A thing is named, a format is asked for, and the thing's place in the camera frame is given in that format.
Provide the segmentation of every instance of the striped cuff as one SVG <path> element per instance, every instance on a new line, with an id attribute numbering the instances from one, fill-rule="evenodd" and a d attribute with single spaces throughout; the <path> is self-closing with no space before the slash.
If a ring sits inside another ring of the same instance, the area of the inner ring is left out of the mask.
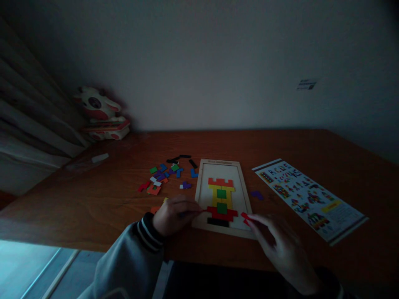
<path id="1" fill-rule="evenodd" d="M 132 227 L 132 232 L 136 235 L 144 248 L 152 253 L 158 252 L 165 238 L 154 228 L 152 219 L 154 214 L 146 213 L 144 217 Z"/>

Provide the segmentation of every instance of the red puzzle piece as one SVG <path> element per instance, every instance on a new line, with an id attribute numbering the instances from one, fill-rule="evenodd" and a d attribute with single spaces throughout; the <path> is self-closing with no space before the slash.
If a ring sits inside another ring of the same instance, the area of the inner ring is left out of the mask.
<path id="1" fill-rule="evenodd" d="M 245 220 L 251 220 L 251 218 L 248 217 L 248 214 L 245 212 L 241 213 L 241 216 L 243 216 L 245 218 Z"/>
<path id="2" fill-rule="evenodd" d="M 227 210 L 227 215 L 219 214 L 217 212 L 217 207 L 211 207 L 211 206 L 207 208 L 207 211 L 212 213 L 212 218 L 226 220 L 226 221 L 233 221 L 234 220 L 233 217 L 238 216 L 238 212 L 234 210 Z"/>
<path id="3" fill-rule="evenodd" d="M 216 181 L 214 181 L 213 178 L 208 178 L 208 185 L 234 187 L 233 180 L 229 180 L 228 183 L 226 183 L 224 179 L 216 179 Z"/>
<path id="4" fill-rule="evenodd" d="M 147 183 L 145 183 L 145 184 L 142 184 L 139 188 L 138 188 L 138 190 L 137 191 L 139 191 L 139 192 L 141 192 L 141 191 L 143 191 L 144 189 L 147 189 L 148 188 L 148 186 L 151 184 L 151 182 L 150 181 L 148 181 Z"/>

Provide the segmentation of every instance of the wooden table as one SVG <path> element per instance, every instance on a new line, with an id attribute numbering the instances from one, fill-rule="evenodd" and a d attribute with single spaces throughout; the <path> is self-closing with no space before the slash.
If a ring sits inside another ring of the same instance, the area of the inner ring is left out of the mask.
<path id="1" fill-rule="evenodd" d="M 109 153 L 96 167 L 91 157 Z M 196 179 L 182 159 L 182 178 L 172 176 L 158 196 L 139 193 L 149 169 L 180 154 L 239 161 L 254 213 L 283 215 L 301 237 L 314 265 L 341 279 L 392 281 L 398 254 L 398 167 L 326 130 L 152 132 L 92 146 L 0 213 L 0 238 L 85 250 L 107 251 L 130 223 L 163 199 L 194 197 Z M 370 220 L 329 247 L 251 168 L 282 158 Z M 180 190 L 185 180 L 193 188 Z M 165 245 L 165 258 L 273 270 L 254 240 L 188 227 Z"/>

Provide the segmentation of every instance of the white eraser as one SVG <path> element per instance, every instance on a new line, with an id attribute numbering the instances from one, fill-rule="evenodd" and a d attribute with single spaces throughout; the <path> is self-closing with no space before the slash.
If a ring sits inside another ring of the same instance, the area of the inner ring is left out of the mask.
<path id="1" fill-rule="evenodd" d="M 93 163 L 97 163 L 97 162 L 100 162 L 100 161 L 102 161 L 102 160 L 105 160 L 105 159 L 108 158 L 108 157 L 109 157 L 108 153 L 105 153 L 105 154 L 102 154 L 102 155 L 93 157 L 93 158 L 91 159 L 91 161 L 92 161 Z"/>

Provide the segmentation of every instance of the hand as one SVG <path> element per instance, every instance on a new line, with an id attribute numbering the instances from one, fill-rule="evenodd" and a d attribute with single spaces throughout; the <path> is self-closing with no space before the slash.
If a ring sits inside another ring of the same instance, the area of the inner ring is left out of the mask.
<path id="1" fill-rule="evenodd" d="M 302 295 L 318 293 L 323 284 L 310 264 L 299 237 L 285 219 L 276 215 L 249 214 L 248 217 L 254 220 L 248 223 L 263 251 L 281 275 Z M 273 235 L 275 244 L 268 242 L 259 230 L 262 224 Z"/>
<path id="2" fill-rule="evenodd" d="M 194 199 L 178 195 L 163 203 L 153 218 L 154 228 L 164 237 L 174 234 L 202 212 Z"/>

